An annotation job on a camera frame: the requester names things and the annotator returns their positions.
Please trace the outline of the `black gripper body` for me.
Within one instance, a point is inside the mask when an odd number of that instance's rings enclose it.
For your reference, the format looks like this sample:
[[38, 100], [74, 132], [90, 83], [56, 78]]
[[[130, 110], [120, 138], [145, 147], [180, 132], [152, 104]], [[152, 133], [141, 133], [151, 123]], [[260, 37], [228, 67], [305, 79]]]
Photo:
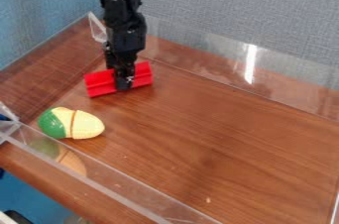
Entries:
[[136, 13], [129, 19], [104, 15], [106, 41], [102, 48], [113, 54], [136, 54], [145, 47], [147, 25], [144, 16]]

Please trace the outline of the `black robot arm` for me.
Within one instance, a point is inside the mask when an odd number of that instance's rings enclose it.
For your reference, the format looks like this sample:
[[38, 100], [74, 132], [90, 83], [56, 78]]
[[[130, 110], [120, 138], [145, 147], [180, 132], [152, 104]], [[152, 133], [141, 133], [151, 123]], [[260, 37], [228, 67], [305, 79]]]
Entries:
[[106, 41], [102, 45], [105, 67], [113, 69], [118, 90], [132, 87], [137, 53], [145, 48], [147, 24], [139, 12], [141, 0], [98, 0], [102, 8]]

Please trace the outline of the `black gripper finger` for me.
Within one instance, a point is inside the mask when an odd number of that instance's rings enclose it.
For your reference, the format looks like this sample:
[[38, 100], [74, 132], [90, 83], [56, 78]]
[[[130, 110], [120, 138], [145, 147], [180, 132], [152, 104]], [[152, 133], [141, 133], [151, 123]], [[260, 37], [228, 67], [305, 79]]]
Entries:
[[117, 90], [128, 90], [132, 87], [136, 58], [136, 52], [104, 51], [105, 68], [113, 70], [112, 76]]

